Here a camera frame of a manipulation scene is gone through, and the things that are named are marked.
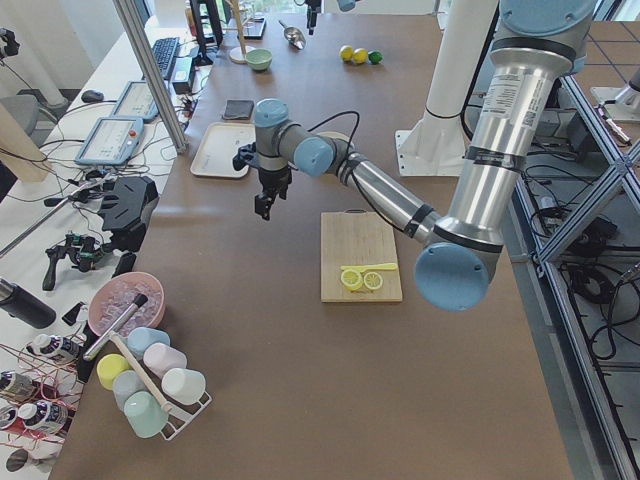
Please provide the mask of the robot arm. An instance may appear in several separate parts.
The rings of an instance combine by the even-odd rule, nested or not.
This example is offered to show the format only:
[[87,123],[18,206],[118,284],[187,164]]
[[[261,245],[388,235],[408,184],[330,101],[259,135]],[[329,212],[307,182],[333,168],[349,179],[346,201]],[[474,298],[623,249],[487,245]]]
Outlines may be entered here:
[[348,141],[293,122],[278,99],[258,102],[256,139],[237,164],[259,174],[258,215],[285,196],[292,171],[353,185],[393,227],[423,246],[414,268],[431,304],[462,311],[486,295],[503,248],[501,223],[554,82],[584,64],[591,1],[503,1],[489,55],[494,73],[445,214],[391,179]]
[[[317,17],[321,12],[322,1],[321,0],[304,0],[303,4],[306,6],[306,28],[310,35],[314,34]],[[337,0],[338,8],[341,12],[348,12],[356,7],[357,0]]]

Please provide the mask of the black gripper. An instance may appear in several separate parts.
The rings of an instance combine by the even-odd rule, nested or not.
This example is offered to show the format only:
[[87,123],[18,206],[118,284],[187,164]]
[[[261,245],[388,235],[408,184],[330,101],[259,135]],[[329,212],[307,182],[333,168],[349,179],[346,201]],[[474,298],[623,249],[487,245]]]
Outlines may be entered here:
[[307,30],[309,35],[313,35],[317,24],[318,12],[322,9],[322,0],[305,0],[307,9]]
[[279,197],[287,199],[289,185],[292,183],[292,172],[290,167],[283,167],[279,170],[259,169],[259,181],[262,185],[262,192],[254,197],[254,211],[263,220],[270,220],[270,211],[273,200]]

